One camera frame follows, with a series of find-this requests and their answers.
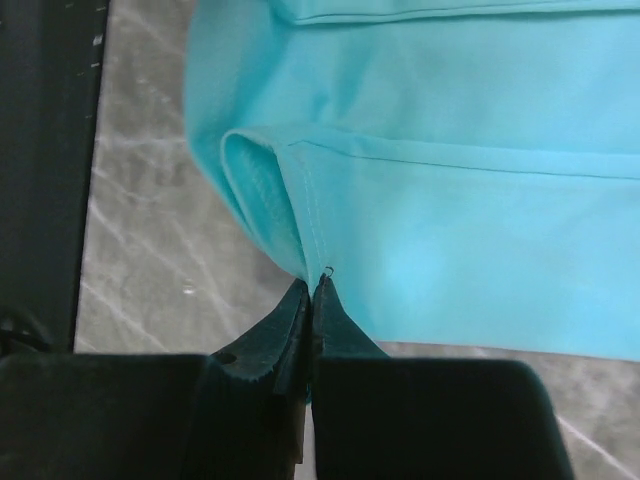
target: white spot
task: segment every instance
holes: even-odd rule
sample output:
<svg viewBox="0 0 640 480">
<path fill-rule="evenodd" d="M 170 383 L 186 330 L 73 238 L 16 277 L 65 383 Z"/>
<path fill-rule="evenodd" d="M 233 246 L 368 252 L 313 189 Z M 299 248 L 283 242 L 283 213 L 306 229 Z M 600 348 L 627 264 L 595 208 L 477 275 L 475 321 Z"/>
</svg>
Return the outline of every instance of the white spot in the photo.
<svg viewBox="0 0 640 480">
<path fill-rule="evenodd" d="M 182 284 L 182 291 L 185 295 L 193 295 L 196 293 L 196 287 L 193 285 L 193 282 L 190 279 L 187 279 Z"/>
</svg>

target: light blue fabric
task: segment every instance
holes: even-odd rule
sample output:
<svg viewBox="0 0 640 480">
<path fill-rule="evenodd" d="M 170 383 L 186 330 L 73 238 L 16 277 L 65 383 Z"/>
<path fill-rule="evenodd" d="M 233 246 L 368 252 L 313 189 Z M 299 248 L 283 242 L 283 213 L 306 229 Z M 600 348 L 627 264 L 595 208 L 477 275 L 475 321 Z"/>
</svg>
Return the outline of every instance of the light blue fabric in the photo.
<svg viewBox="0 0 640 480">
<path fill-rule="evenodd" d="M 639 10 L 200 0 L 189 143 L 376 339 L 640 360 Z"/>
</svg>

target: gray marble surface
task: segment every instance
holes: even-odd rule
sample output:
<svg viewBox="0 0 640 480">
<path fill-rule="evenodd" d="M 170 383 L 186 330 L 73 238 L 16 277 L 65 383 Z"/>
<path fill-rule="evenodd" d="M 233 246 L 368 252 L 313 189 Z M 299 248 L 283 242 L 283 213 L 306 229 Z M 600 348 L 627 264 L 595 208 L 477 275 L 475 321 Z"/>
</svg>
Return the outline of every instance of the gray marble surface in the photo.
<svg viewBox="0 0 640 480">
<path fill-rule="evenodd" d="M 193 6 L 194 0 L 112 0 L 79 351 L 212 352 L 268 313 L 291 281 L 244 237 L 191 163 L 181 88 Z M 383 347 L 398 356 L 528 362 L 551 393 L 577 477 L 640 480 L 640 364 Z M 300 479 L 314 478 L 311 428 L 307 436 Z"/>
</svg>

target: turquoise cloth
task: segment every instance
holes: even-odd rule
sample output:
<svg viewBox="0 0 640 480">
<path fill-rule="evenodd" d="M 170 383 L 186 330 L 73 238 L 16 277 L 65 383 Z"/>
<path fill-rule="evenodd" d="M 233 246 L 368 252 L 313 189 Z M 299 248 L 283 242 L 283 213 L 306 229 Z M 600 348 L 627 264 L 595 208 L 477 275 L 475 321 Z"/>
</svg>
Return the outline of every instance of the turquoise cloth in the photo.
<svg viewBox="0 0 640 480">
<path fill-rule="evenodd" d="M 185 109 L 373 338 L 640 360 L 640 0 L 200 0 Z"/>
</svg>

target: marble tabletop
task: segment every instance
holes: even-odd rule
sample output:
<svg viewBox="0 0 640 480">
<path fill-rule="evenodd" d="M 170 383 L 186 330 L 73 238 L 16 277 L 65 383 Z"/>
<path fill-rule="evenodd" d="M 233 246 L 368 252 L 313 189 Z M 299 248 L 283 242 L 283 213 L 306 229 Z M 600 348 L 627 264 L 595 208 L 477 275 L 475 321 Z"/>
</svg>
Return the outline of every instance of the marble tabletop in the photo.
<svg viewBox="0 0 640 480">
<path fill-rule="evenodd" d="M 182 71 L 194 0 L 112 0 L 76 349 L 213 352 L 291 283 L 247 240 L 193 166 Z M 640 364 L 383 344 L 396 356 L 516 358 L 545 382 L 574 469 L 640 480 Z M 312 425 L 296 478 L 312 479 Z"/>
</svg>

